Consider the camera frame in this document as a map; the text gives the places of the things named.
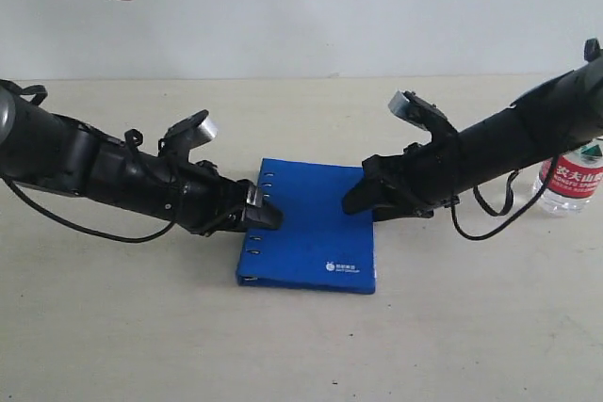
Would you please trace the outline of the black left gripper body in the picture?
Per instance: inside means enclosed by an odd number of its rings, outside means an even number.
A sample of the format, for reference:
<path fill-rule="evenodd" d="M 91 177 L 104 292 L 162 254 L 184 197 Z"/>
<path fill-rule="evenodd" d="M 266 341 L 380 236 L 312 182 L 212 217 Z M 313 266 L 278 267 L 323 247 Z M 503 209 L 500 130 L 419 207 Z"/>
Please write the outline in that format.
<path fill-rule="evenodd" d="M 211 168 L 104 145 L 89 174 L 89 198 L 173 221 L 190 233 L 246 232 L 264 227 L 256 187 Z"/>

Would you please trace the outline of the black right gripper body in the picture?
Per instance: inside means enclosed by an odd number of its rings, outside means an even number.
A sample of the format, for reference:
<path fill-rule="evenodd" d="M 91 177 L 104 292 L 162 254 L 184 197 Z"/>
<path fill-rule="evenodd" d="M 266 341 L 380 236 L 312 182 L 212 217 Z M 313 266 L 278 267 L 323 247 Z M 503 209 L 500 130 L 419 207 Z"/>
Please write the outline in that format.
<path fill-rule="evenodd" d="M 456 206 L 464 193 L 457 138 L 425 146 L 414 143 L 401 154 L 373 154 L 363 162 L 363 171 L 364 177 L 387 184 L 394 202 L 424 203 L 433 212 Z"/>

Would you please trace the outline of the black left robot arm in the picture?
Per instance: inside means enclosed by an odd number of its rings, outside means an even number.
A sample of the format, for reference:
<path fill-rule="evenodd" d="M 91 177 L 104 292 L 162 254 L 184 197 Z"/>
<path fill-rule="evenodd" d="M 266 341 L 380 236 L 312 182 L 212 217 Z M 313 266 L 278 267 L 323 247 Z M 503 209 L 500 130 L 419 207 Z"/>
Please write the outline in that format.
<path fill-rule="evenodd" d="M 220 175 L 207 160 L 189 161 L 192 150 L 217 135 L 207 110 L 171 126 L 157 153 L 141 150 L 137 129 L 113 137 L 87 122 L 49 112 L 42 85 L 1 82 L 1 178 L 24 203 L 63 226 L 100 237 L 31 200 L 26 188 L 83 198 L 165 221 L 141 237 L 153 240 L 178 226 L 189 233 L 274 231 L 284 215 L 255 183 Z"/>

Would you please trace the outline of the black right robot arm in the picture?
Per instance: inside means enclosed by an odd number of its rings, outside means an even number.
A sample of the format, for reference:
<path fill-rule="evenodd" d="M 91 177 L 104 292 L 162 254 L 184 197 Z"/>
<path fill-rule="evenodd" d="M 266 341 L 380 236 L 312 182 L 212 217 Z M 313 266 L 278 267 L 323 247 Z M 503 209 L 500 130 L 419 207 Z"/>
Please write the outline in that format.
<path fill-rule="evenodd" d="M 402 153 L 373 154 L 343 197 L 347 215 L 376 221 L 431 217 L 499 176 L 572 152 L 602 135 L 602 45 L 586 40 L 584 64 L 532 88 L 496 114 L 456 129 L 433 103 L 397 91 L 390 112 L 430 133 Z"/>

